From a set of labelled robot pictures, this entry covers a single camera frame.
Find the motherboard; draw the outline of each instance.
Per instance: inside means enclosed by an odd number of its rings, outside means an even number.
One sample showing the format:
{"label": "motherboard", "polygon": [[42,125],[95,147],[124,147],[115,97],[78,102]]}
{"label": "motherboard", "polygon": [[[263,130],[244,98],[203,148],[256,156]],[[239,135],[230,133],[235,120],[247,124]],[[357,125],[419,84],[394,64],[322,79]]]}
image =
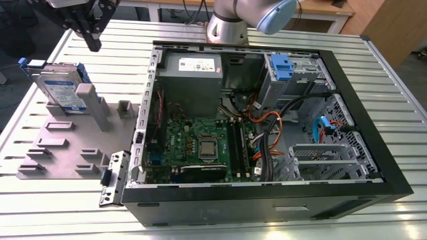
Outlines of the motherboard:
{"label": "motherboard", "polygon": [[150,184],[255,181],[248,135],[242,119],[168,119],[163,153],[150,153]]}

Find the ram slot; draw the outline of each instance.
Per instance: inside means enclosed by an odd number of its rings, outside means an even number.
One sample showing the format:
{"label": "ram slot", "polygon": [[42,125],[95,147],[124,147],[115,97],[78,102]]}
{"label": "ram slot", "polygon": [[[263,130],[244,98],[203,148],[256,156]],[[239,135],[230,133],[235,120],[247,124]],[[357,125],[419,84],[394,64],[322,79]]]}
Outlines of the ram slot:
{"label": "ram slot", "polygon": [[236,176],[240,173],[240,165],[238,160],[238,149],[236,149],[236,135],[235,135],[235,123],[230,121],[227,123],[227,139],[228,139],[228,151],[230,151],[230,165],[231,174]]}
{"label": "ram slot", "polygon": [[242,139],[242,125],[240,122],[234,123],[234,145],[235,145],[235,150],[236,150],[236,156],[238,156],[238,161],[239,161],[239,172],[240,176],[243,177],[246,175],[246,153],[244,153],[244,142]]}
{"label": "ram slot", "polygon": [[246,124],[243,119],[240,120],[240,138],[242,138],[242,149],[243,149],[243,162],[244,162],[244,172],[251,172],[250,166],[250,155],[248,155],[248,147],[247,147],[247,131],[246,131]]}

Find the cpu socket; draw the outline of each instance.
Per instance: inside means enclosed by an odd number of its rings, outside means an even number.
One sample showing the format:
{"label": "cpu socket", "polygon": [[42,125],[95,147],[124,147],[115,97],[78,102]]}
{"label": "cpu socket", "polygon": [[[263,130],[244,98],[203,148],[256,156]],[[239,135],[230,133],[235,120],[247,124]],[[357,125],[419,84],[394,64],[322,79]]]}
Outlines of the cpu socket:
{"label": "cpu socket", "polygon": [[212,163],[219,159],[219,145],[215,138],[199,139],[199,159],[202,159],[204,163]]}

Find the metal bracket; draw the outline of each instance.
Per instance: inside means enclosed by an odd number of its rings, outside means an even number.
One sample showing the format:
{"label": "metal bracket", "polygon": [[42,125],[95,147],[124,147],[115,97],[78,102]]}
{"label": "metal bracket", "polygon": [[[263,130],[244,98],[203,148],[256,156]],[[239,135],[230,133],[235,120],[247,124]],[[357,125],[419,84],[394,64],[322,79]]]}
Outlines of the metal bracket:
{"label": "metal bracket", "polygon": [[103,184],[99,207],[123,207],[122,193],[127,181],[127,171],[131,153],[119,151],[111,155],[108,169],[104,170],[100,177]]}

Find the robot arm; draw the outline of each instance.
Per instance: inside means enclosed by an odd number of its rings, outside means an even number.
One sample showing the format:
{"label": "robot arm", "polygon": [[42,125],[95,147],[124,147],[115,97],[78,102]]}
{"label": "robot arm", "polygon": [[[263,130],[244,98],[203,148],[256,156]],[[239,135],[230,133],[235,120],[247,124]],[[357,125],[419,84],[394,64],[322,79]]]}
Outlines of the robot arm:
{"label": "robot arm", "polygon": [[[96,0],[27,0],[32,7],[62,28],[84,38],[88,49],[102,48],[100,35],[112,19],[120,0],[99,0],[102,16],[94,16]],[[207,36],[212,43],[244,44],[247,23],[266,33],[276,33],[297,10],[297,0],[216,0]]]}
{"label": "robot arm", "polygon": [[271,35],[287,25],[297,10],[297,0],[215,0],[207,27],[212,43],[244,44],[247,23]]}
{"label": "robot arm", "polygon": [[94,16],[95,0],[27,0],[62,28],[72,29],[84,39],[88,49],[98,52],[102,48],[100,34],[115,14],[120,0],[99,0],[102,16]]}

